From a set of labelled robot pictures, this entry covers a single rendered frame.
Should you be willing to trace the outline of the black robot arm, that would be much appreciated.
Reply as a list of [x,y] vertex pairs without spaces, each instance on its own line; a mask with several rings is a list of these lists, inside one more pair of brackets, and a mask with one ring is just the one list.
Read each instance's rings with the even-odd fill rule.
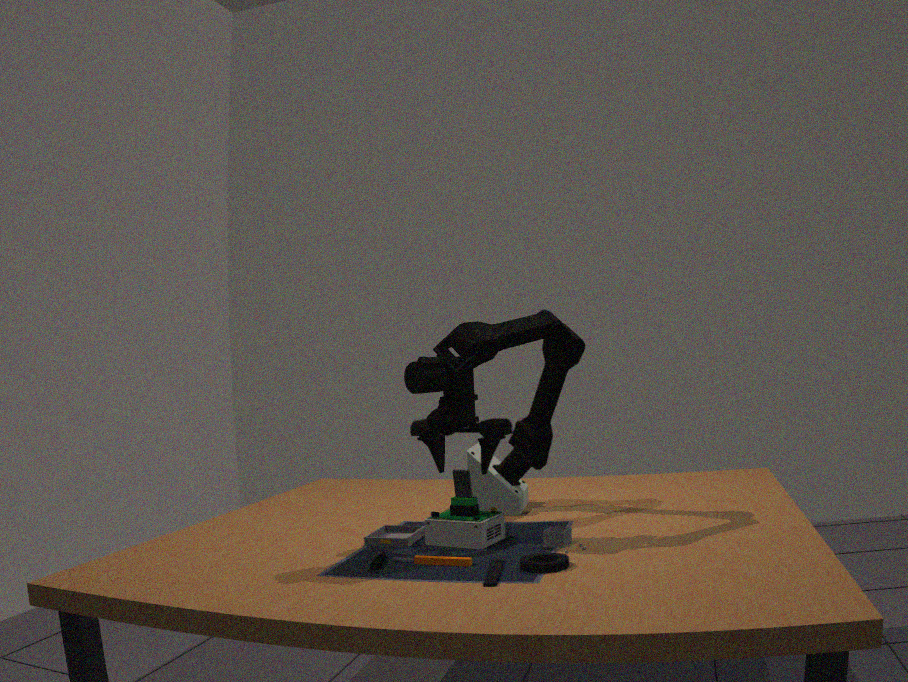
[[[533,467],[547,464],[553,431],[551,419],[568,371],[578,364],[585,343],[548,310],[498,323],[465,322],[433,350],[437,357],[419,357],[406,366],[404,381],[412,394],[474,389],[473,369],[504,349],[543,339],[544,368],[528,416],[515,422],[508,443],[514,448],[492,467],[512,486]],[[461,357],[455,357],[452,347]],[[451,435],[468,424],[463,402],[440,403],[427,416],[430,434]]]

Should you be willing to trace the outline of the dark blue mat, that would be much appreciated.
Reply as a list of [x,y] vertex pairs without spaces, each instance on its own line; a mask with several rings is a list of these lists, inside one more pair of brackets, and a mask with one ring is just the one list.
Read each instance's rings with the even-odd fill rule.
[[[572,527],[571,521],[505,522],[505,539],[482,549],[426,545],[425,535],[408,548],[364,546],[331,565],[319,575],[353,579],[381,579],[415,582],[484,583],[493,559],[504,559],[498,583],[540,583],[544,574],[520,569],[520,558],[534,553],[557,553],[558,547],[543,547],[543,531]],[[373,560],[382,552],[386,556],[381,567],[368,572]],[[471,566],[415,564],[414,560],[394,560],[393,557],[414,559],[414,556],[471,557]]]

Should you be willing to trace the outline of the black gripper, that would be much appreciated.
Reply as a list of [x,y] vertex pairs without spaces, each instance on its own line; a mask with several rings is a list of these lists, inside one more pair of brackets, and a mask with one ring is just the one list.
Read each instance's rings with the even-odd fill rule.
[[[478,395],[474,395],[474,389],[443,391],[443,397],[440,397],[440,403],[446,403],[448,407],[457,407],[457,402],[460,402],[460,404],[463,402],[468,415],[468,424],[463,428],[457,428],[455,432],[481,433],[483,438],[479,438],[478,441],[481,445],[482,474],[487,474],[501,439],[512,433],[512,423],[509,418],[491,419],[477,423],[479,422],[479,417],[475,416],[475,400],[478,400]],[[427,419],[413,421],[410,426],[410,435],[419,436],[417,439],[427,445],[439,473],[443,473],[445,466],[445,435],[430,434]]]

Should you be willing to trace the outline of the green circuit board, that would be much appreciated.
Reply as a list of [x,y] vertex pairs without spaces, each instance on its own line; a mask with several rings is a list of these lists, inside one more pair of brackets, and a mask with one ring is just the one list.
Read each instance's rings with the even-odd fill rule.
[[[449,509],[447,511],[439,513],[439,518],[432,518],[432,517],[429,517],[429,518],[430,519],[446,519],[446,520],[482,521],[486,518],[493,517],[500,513],[502,513],[502,512],[491,513],[490,511],[479,511],[479,515],[476,515],[474,517],[450,516],[450,509]],[[474,518],[480,518],[480,519],[474,520]]]

